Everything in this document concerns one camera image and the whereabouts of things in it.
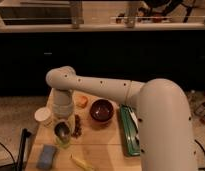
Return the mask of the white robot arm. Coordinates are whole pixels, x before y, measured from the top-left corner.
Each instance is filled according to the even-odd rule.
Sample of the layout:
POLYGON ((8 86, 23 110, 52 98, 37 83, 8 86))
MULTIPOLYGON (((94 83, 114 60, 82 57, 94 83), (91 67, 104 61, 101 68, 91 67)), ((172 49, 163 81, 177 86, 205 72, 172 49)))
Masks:
POLYGON ((50 70, 46 82, 58 94, 78 90, 134 108, 142 171, 198 171, 191 111, 176 83, 84 77, 70 66, 50 70))

